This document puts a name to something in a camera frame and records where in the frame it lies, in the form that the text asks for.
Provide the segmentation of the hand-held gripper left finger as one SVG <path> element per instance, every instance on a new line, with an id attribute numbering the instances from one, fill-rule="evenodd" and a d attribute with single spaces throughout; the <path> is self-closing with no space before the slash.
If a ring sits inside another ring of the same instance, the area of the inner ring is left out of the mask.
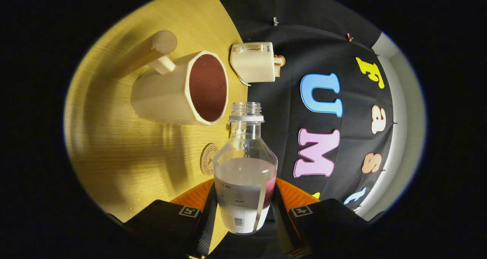
<path id="1" fill-rule="evenodd" d="M 154 200 L 128 221 L 108 217 L 144 247 L 149 259 L 202 259 L 210 253 L 216 209 L 210 179 L 169 202 Z"/>

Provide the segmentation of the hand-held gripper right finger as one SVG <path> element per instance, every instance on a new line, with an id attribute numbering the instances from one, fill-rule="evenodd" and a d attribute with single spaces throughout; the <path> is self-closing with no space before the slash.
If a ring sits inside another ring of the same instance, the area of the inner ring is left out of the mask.
<path id="1" fill-rule="evenodd" d="M 277 178 L 272 197 L 283 252 L 291 259 L 355 259 L 370 222 L 336 199 L 318 200 Z"/>

